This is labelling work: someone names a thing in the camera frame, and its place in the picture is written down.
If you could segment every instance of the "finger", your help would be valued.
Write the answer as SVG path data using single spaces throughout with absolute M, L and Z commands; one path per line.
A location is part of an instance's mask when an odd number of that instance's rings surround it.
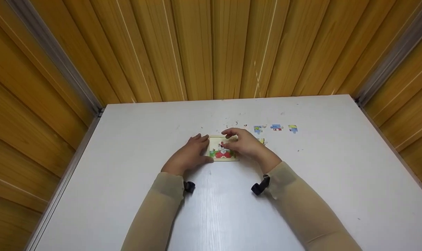
M 230 142 L 230 143 L 223 144 L 222 146 L 226 149 L 237 151 L 239 144 L 238 142 Z
M 197 135 L 195 135 L 194 137 L 192 137 L 192 139 L 198 139 L 198 138 L 200 138 L 201 137 L 201 134 L 197 134 Z
M 209 138 L 209 135 L 204 135 L 203 137 L 201 137 L 200 139 L 198 139 L 199 142 L 204 142 L 205 140 L 207 140 Z
M 222 132 L 222 134 L 223 134 L 223 135 L 227 135 L 227 138 L 230 138 L 230 137 L 232 137 L 232 136 L 234 136 L 234 135 L 239 136 L 239 134 L 240 134 L 240 132 L 241 132 L 242 130 L 243 130 L 243 129 L 240 129 L 240 128 L 237 128 L 237 127 L 232 127 L 232 128 L 228 128 L 228 129 L 224 130 L 224 131 Z
M 199 162 L 200 164 L 212 163 L 214 159 L 209 156 L 200 156 Z
M 206 139 L 205 141 L 203 141 L 202 143 L 200 143 L 201 149 L 207 148 L 208 145 L 209 145 L 209 139 Z

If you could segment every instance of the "beige sleeve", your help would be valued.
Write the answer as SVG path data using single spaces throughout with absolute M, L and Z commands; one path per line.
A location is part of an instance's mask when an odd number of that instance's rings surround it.
M 327 203 L 285 162 L 267 174 L 268 190 L 306 250 L 361 250 Z
M 159 173 L 133 219 L 121 250 L 165 250 L 183 190 L 181 176 Z

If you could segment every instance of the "table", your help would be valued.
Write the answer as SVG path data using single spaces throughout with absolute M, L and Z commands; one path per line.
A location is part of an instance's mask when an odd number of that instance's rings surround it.
M 108 105 L 30 250 L 119 250 L 157 173 L 190 136 L 255 125 L 363 250 L 422 250 L 422 189 L 348 95 Z M 169 250 L 303 250 L 270 200 L 251 192 L 255 163 L 214 162 L 188 180 L 196 189 Z

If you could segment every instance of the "cartoon picture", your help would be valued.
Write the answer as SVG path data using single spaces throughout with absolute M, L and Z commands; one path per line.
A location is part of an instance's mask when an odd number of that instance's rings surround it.
M 229 143 L 236 138 L 227 139 L 225 137 L 210 137 L 209 138 L 209 156 L 214 161 L 237 161 L 238 157 L 235 152 L 223 147 L 224 144 Z

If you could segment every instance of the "wrist strap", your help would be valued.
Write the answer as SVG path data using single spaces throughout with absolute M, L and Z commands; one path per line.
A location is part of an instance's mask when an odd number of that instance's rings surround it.
M 264 174 L 263 181 L 260 184 L 258 183 L 254 184 L 251 187 L 251 191 L 253 191 L 255 195 L 259 196 L 265 190 L 265 188 L 267 188 L 269 185 L 270 185 L 270 176 Z

